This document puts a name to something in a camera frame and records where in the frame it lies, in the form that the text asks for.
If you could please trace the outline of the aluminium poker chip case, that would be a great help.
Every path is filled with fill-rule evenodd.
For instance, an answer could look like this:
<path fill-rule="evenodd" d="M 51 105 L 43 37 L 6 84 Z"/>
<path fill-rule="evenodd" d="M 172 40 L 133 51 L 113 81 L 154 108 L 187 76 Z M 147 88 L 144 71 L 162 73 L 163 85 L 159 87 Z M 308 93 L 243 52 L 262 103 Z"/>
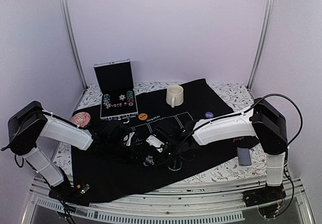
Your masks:
<path fill-rule="evenodd" d="M 102 93 L 100 118 L 102 120 L 118 120 L 127 124 L 130 118 L 138 115 L 138 107 L 134 92 L 134 81 L 131 68 L 131 60 L 123 59 L 105 63 L 94 64 L 94 71 L 99 88 Z M 112 107 L 113 104 L 127 103 L 119 100 L 121 94 L 132 91 L 134 93 L 134 105 L 120 108 Z"/>

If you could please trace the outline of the clear black dealer button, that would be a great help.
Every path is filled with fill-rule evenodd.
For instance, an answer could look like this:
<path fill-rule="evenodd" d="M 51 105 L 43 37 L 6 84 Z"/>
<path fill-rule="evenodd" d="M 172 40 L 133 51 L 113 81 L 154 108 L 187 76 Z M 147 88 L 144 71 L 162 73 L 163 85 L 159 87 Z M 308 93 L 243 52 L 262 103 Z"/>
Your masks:
<path fill-rule="evenodd" d="M 179 171 L 182 168 L 182 161 L 178 158 L 172 159 L 168 164 L 168 169 L 171 171 Z"/>

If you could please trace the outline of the orange big blind button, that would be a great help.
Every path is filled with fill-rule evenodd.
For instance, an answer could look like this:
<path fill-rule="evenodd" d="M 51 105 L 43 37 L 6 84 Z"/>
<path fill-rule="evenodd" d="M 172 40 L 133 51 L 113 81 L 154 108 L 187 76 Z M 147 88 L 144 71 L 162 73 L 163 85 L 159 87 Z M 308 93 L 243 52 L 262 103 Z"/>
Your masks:
<path fill-rule="evenodd" d="M 148 119 L 148 115 L 146 113 L 141 113 L 141 114 L 138 115 L 138 119 L 140 121 L 145 121 L 145 120 Z"/>

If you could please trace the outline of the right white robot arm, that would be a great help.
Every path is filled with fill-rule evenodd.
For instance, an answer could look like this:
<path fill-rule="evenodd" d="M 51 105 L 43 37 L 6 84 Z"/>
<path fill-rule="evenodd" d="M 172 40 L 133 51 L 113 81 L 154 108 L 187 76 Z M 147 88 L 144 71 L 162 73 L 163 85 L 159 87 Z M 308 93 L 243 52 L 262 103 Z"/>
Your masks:
<path fill-rule="evenodd" d="M 192 144 L 205 146 L 226 139 L 256 137 L 267 159 L 267 186 L 261 189 L 260 197 L 270 202 L 279 195 L 285 158 L 292 142 L 287 139 L 285 117 L 266 100 L 271 96 L 257 98 L 253 105 L 234 113 L 190 121 L 182 130 L 166 130 L 158 125 L 146 142 L 164 156 L 173 158 Z"/>

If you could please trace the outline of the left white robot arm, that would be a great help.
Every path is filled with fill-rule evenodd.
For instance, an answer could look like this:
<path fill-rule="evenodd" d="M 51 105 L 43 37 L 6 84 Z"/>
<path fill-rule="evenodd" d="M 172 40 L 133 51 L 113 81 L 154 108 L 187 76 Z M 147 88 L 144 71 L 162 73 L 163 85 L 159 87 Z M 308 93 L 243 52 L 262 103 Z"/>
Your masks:
<path fill-rule="evenodd" d="M 90 184 L 71 186 L 65 172 L 43 152 L 38 139 L 47 138 L 63 142 L 78 150 L 116 159 L 130 159 L 134 152 L 134 130 L 119 121 L 108 121 L 98 126 L 82 127 L 54 115 L 32 101 L 8 120 L 9 142 L 1 151 L 10 149 L 22 157 L 39 173 L 51 190 L 51 194 L 62 201 L 72 201 L 84 195 Z"/>

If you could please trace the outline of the white poker chip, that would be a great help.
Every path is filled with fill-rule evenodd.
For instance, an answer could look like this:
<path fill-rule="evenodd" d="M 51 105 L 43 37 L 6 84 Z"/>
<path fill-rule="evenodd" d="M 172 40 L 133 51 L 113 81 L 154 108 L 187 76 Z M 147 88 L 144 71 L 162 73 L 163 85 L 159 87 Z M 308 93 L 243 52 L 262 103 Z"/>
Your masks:
<path fill-rule="evenodd" d="M 121 95 L 119 96 L 119 100 L 120 100 L 120 101 L 124 101 L 125 99 L 126 99 L 125 95 L 121 94 Z"/>

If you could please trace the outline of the purple small blind button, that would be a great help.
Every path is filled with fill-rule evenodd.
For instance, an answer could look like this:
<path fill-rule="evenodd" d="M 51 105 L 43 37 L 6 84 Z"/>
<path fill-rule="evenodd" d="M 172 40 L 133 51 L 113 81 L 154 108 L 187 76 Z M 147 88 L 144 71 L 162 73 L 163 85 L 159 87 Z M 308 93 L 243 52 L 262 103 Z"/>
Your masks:
<path fill-rule="evenodd" d="M 214 114 L 210 111 L 206 112 L 204 115 L 205 115 L 205 118 L 207 118 L 207 119 L 211 119 L 214 117 Z"/>

